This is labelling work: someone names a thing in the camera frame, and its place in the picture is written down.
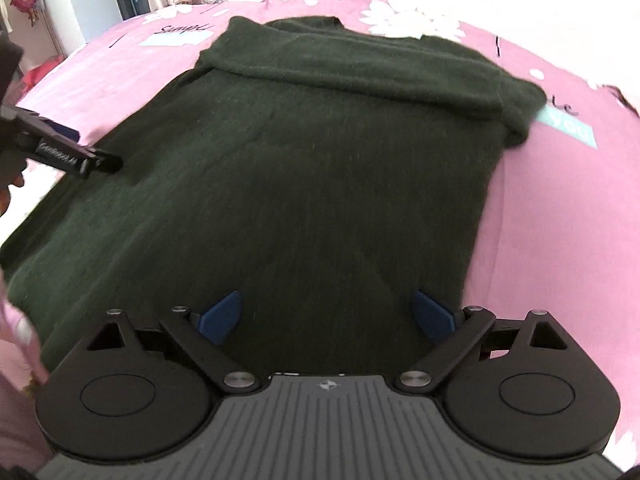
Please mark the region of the person's left hand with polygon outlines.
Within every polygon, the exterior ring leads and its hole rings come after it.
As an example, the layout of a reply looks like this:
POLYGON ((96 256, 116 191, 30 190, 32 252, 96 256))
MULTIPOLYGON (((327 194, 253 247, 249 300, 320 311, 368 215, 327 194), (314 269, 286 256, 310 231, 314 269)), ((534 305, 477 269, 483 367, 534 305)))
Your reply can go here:
POLYGON ((17 152, 3 151, 1 154, 0 181, 0 216, 3 216, 11 203, 10 187, 21 188, 24 185, 23 172, 26 169, 26 159, 17 152))

